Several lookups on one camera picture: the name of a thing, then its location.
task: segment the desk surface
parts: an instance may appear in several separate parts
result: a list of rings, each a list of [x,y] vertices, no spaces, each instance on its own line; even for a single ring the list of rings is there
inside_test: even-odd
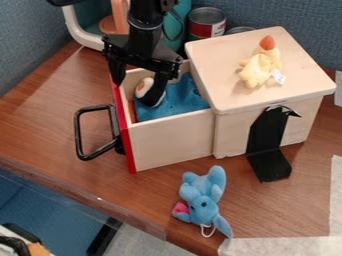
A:
[[[89,162],[76,157],[73,115],[112,101],[106,60],[72,42],[0,100],[0,166],[112,217],[201,255],[215,255],[223,235],[205,239],[171,217],[184,171],[226,169],[220,202],[236,237],[325,236],[329,232],[330,166],[342,155],[342,108],[326,97],[305,144],[283,148],[289,179],[260,184],[244,156],[206,157],[129,175],[113,151]],[[88,150],[110,140],[106,114],[82,120]]]

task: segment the blue stuffed elephant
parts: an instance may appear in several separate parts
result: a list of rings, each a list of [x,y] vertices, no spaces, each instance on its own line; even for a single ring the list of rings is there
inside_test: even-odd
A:
[[[213,225],[228,238],[232,238],[230,225],[220,215],[217,206],[226,188],[226,182],[226,173],[220,166],[213,166],[204,176],[192,172],[184,173],[179,195],[188,206],[177,203],[172,210],[172,216],[205,227]]]

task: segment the wooden box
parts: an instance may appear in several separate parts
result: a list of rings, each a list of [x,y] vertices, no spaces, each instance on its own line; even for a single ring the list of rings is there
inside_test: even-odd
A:
[[[185,61],[180,77],[187,72],[190,72],[190,65]],[[120,87],[112,86],[131,173],[212,155],[214,114],[211,109],[132,122],[129,101],[132,101],[139,81],[152,75],[144,69],[130,70]]]
[[[279,47],[286,82],[279,85],[270,79],[248,89],[237,75],[238,63],[250,58],[266,35]],[[290,107],[302,116],[288,120],[281,145],[305,141],[322,97],[335,90],[335,83],[282,27],[190,42],[186,52],[196,84],[215,112],[216,158],[246,153],[251,125],[272,105]]]

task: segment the hinged lid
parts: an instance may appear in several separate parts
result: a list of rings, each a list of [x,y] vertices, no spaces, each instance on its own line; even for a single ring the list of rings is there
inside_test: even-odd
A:
[[[274,79],[249,89],[237,75],[239,61],[251,57],[260,40],[273,36],[280,50],[284,85]],[[198,86],[217,114],[248,111],[273,104],[331,94],[335,83],[282,27],[260,29],[186,44]]]

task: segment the pink ear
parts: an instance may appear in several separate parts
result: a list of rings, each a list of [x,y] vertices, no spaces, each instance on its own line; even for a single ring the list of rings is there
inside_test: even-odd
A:
[[[185,204],[178,202],[172,209],[172,213],[187,213],[190,214],[189,207]]]

